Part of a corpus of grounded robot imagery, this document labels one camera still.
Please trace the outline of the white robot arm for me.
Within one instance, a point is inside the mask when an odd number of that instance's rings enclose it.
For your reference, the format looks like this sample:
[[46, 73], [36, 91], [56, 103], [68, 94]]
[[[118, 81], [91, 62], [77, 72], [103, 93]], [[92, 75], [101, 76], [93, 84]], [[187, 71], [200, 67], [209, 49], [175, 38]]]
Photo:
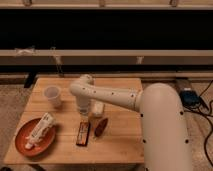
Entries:
[[140, 114], [146, 171], [193, 171], [187, 124], [176, 90], [154, 83], [144, 90], [100, 87], [90, 75], [71, 82], [81, 115], [89, 113], [92, 99]]

